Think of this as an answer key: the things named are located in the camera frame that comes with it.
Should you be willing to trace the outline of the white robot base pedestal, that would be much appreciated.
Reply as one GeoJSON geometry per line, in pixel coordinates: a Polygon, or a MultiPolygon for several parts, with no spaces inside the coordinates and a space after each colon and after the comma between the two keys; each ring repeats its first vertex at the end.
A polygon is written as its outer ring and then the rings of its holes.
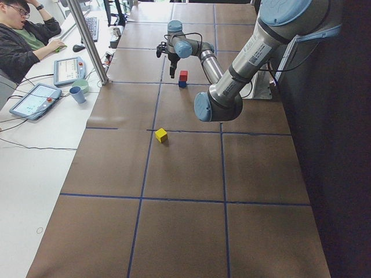
{"type": "Polygon", "coordinates": [[[266,62],[253,77],[252,99],[272,100],[273,94],[271,86],[275,88],[276,82],[276,76],[271,63],[266,62]]]}

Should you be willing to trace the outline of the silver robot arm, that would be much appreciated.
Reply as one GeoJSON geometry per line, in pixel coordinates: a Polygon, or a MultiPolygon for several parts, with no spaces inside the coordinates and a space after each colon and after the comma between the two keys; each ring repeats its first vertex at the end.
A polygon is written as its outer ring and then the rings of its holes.
{"type": "Polygon", "coordinates": [[[198,93],[194,111],[203,122],[237,118],[243,107],[240,91],[281,45],[336,36],[343,1],[262,1],[252,36],[228,70],[207,92],[198,93]]]}
{"type": "Polygon", "coordinates": [[[215,84],[221,79],[223,71],[214,53],[214,46],[204,41],[200,33],[193,32],[193,34],[199,36],[200,40],[190,39],[189,33],[183,32],[181,21],[169,21],[167,34],[164,35],[165,40],[157,46],[156,56],[160,58],[162,54],[167,55],[170,61],[169,75],[172,79],[176,74],[177,63],[181,59],[197,57],[207,80],[215,84]]]}

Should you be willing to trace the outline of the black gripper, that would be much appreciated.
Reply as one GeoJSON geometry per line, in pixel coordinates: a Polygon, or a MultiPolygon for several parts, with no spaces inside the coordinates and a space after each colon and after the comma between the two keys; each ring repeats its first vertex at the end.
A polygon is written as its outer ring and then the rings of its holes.
{"type": "Polygon", "coordinates": [[[170,60],[169,75],[172,79],[174,79],[179,57],[175,50],[168,46],[166,42],[161,42],[156,48],[157,58],[160,58],[162,54],[168,55],[168,59],[170,60]]]}

